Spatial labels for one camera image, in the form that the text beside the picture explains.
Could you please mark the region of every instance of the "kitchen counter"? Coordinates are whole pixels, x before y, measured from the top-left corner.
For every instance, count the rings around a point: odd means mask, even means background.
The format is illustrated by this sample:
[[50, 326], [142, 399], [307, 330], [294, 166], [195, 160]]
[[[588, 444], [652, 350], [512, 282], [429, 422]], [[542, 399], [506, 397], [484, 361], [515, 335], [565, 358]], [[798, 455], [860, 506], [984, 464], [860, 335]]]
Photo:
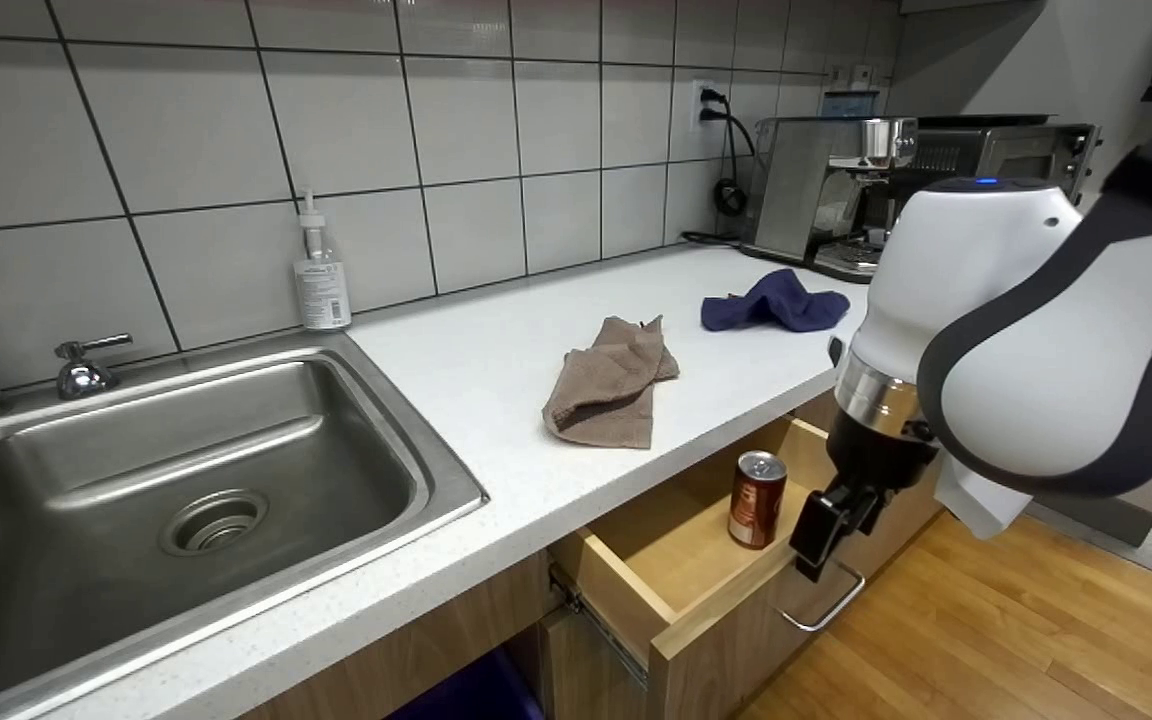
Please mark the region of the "kitchen counter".
[[[829, 393], [829, 335], [856, 331], [866, 288], [801, 272], [812, 291], [838, 288], [854, 301], [838, 331], [699, 330], [705, 297], [747, 291], [772, 270], [782, 266], [733, 249], [671, 249], [357, 326], [351, 342], [493, 502], [52, 711], [236, 717]], [[681, 382], [657, 383], [652, 451], [569, 449], [542, 429], [565, 354], [588, 350], [605, 315], [666, 315], [681, 361]]]

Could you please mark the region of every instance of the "drawer handle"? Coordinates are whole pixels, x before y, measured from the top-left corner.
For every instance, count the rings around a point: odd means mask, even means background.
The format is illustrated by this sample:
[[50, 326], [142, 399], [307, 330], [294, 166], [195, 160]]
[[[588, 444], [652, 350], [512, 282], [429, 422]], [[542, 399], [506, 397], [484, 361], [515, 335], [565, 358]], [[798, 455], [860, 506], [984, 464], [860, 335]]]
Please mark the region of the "drawer handle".
[[784, 616], [784, 623], [801, 629], [805, 635], [824, 631], [838, 616], [845, 616], [847, 603], [856, 603], [856, 597], [868, 588], [868, 580], [860, 574], [854, 574], [847, 566], [833, 559], [839, 574], [854, 578], [854, 588], [816, 622], [798, 622], [789, 616], [789, 610], [777, 610]]

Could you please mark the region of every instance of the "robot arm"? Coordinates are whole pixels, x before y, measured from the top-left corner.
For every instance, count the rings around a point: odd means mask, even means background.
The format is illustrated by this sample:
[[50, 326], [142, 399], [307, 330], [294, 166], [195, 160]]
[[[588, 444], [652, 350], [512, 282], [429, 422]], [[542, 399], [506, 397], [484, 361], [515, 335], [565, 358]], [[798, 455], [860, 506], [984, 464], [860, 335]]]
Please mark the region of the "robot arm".
[[1116, 498], [1152, 481], [1152, 146], [1087, 222], [1044, 186], [951, 179], [893, 230], [839, 383], [838, 486], [792, 534], [822, 578], [940, 444], [938, 498], [1001, 534], [1026, 493]]

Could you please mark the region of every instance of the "open wooden drawer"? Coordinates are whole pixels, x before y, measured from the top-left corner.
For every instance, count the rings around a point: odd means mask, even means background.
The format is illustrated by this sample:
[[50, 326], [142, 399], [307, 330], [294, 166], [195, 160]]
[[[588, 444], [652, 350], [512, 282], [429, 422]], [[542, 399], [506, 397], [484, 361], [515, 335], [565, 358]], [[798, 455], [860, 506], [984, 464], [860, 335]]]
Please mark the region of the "open wooden drawer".
[[[777, 542], [760, 551], [729, 542], [733, 471], [747, 449], [772, 449], [789, 467]], [[938, 516], [932, 486], [922, 481], [887, 506], [874, 538], [839, 543], [845, 567], [833, 566], [812, 585], [792, 567], [789, 534], [805, 498], [829, 481], [824, 434], [808, 422], [777, 422], [554, 548], [558, 578], [650, 673], [650, 717], [741, 710], [860, 597], [856, 578], [874, 578]]]

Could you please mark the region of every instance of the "sink basin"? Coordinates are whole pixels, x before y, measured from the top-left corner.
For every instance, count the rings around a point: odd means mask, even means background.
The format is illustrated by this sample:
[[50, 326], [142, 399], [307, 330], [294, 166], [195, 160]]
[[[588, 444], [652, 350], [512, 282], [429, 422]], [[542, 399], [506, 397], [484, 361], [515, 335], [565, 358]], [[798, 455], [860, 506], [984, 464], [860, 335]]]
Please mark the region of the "sink basin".
[[0, 711], [112, 679], [484, 506], [345, 335], [0, 422]]

